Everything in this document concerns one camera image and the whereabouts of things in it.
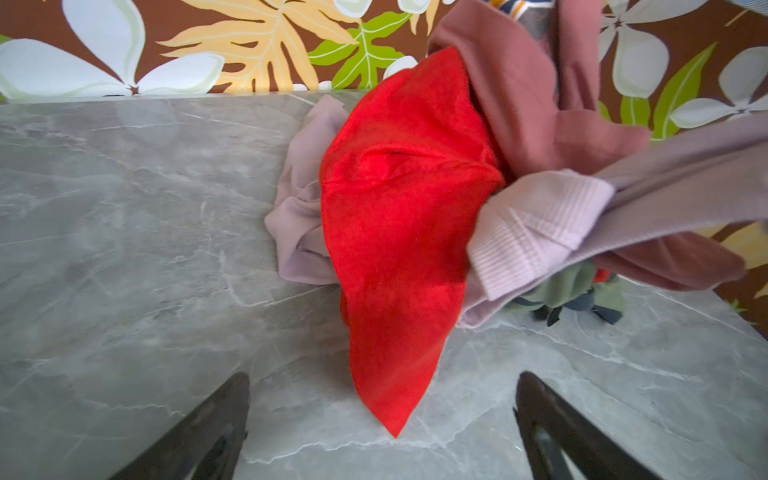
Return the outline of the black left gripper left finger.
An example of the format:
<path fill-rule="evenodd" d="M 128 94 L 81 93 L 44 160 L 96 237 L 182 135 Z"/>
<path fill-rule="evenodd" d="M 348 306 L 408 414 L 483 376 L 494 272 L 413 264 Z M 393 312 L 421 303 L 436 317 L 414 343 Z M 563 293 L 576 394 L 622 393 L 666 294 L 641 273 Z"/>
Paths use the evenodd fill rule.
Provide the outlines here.
<path fill-rule="evenodd" d="M 231 479 L 247 438 L 250 379 L 233 374 L 114 479 Z"/>

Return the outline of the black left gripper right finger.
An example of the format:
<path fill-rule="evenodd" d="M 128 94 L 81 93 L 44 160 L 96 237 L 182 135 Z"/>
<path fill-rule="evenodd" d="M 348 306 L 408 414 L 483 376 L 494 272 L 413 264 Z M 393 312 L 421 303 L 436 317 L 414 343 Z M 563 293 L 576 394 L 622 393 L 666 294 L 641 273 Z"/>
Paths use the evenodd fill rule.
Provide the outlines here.
<path fill-rule="evenodd" d="M 656 479 L 530 371 L 516 389 L 516 421 L 535 479 Z"/>

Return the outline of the light pink ribbed cloth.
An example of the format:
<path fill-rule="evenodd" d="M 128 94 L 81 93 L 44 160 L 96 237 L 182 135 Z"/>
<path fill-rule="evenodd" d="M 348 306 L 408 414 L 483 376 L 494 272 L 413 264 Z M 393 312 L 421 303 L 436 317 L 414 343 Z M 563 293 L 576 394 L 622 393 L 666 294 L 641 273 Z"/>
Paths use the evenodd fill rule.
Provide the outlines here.
<path fill-rule="evenodd" d="M 368 96 L 346 111 L 324 97 L 292 139 L 265 224 L 286 280 L 335 283 L 322 214 L 320 163 L 368 141 L 425 147 L 430 159 L 499 177 L 493 142 L 469 97 L 411 105 Z M 745 261 L 699 233 L 767 213 L 767 118 L 718 124 L 620 160 L 595 175 L 548 170 L 523 176 L 460 215 L 460 199 L 438 216 L 465 231 L 469 259 L 463 326 L 483 324 L 503 303 L 534 292 L 568 268 L 596 261 L 669 290 L 706 290 L 739 279 Z"/>

